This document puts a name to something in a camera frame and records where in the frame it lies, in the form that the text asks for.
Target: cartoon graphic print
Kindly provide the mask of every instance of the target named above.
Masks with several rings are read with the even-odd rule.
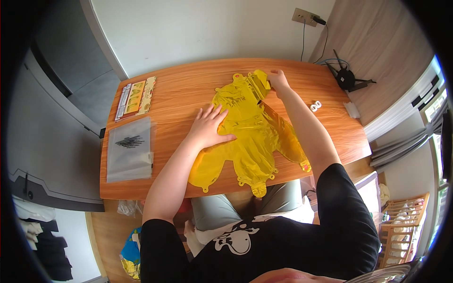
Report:
[[[264,222],[264,221],[268,221],[269,219],[273,219],[276,217],[278,217],[278,216],[258,215],[258,216],[253,217],[252,222]]]
[[[258,232],[259,228],[248,228],[247,224],[243,223],[238,227],[234,227],[231,232],[226,232],[213,241],[216,242],[216,250],[221,250],[223,246],[227,245],[233,254],[242,255],[249,252],[251,247],[250,234]]]

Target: gold foil balloon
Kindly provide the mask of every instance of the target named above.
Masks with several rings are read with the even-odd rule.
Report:
[[[189,183],[203,188],[213,184],[225,160],[232,160],[240,186],[250,185],[257,197],[266,194],[267,179],[278,173],[272,153],[278,150],[302,170],[311,167],[294,133],[294,128],[261,100],[270,90],[267,75],[261,70],[233,75],[233,82],[216,89],[212,103],[222,104],[228,116],[219,125],[219,134],[234,134],[237,139],[203,149],[189,175]]]

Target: black cable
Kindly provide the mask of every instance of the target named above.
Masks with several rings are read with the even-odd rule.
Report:
[[[323,54],[321,55],[321,57],[319,57],[316,60],[316,62],[313,62],[313,64],[317,63],[324,56],[324,50],[326,50],[327,38],[329,37],[329,28],[327,27],[327,24],[326,24],[326,29],[327,29],[327,36],[326,36],[326,42],[324,43]]]
[[[314,193],[316,193],[316,191],[314,191],[314,190],[308,190],[308,191],[305,192],[304,196],[308,195],[308,192],[314,192]]]
[[[300,61],[302,62],[302,55],[305,49],[305,19],[304,19],[304,35],[302,36],[302,54],[300,55]]]

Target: black t-shirt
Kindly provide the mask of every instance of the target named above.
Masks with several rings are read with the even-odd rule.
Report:
[[[380,246],[368,209],[340,164],[319,177],[320,225],[279,216],[243,220],[189,262],[175,227],[152,219],[141,230],[142,282],[249,282],[293,268],[348,280],[373,270]]]

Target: wood grain tabletop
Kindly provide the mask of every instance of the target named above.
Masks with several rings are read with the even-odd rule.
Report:
[[[314,114],[332,137],[343,164],[354,162],[371,154],[368,141],[359,119],[349,117],[343,103],[350,102],[345,91],[340,89],[326,66],[306,62],[265,58],[221,59],[189,63],[157,70],[122,81],[115,94],[107,121],[101,156],[100,191],[104,199],[143,200],[160,170],[190,130],[199,108],[206,108],[215,95],[215,89],[232,82],[235,73],[246,75],[256,69],[270,72],[282,69],[289,85],[310,106],[320,101],[322,107]],[[156,85],[147,114],[115,122],[115,114],[121,91],[128,83],[139,82],[157,76]],[[289,121],[283,103],[271,91],[263,100],[283,118]],[[157,123],[154,141],[154,168],[151,179],[137,179],[106,183],[107,146],[109,131],[137,119],[150,116]],[[279,173],[266,185],[273,185],[302,178],[305,173],[300,166],[274,152],[275,166]],[[233,162],[225,161],[222,173],[215,183],[203,193],[200,187],[188,184],[185,197],[199,197],[221,193],[250,190],[239,186]]]

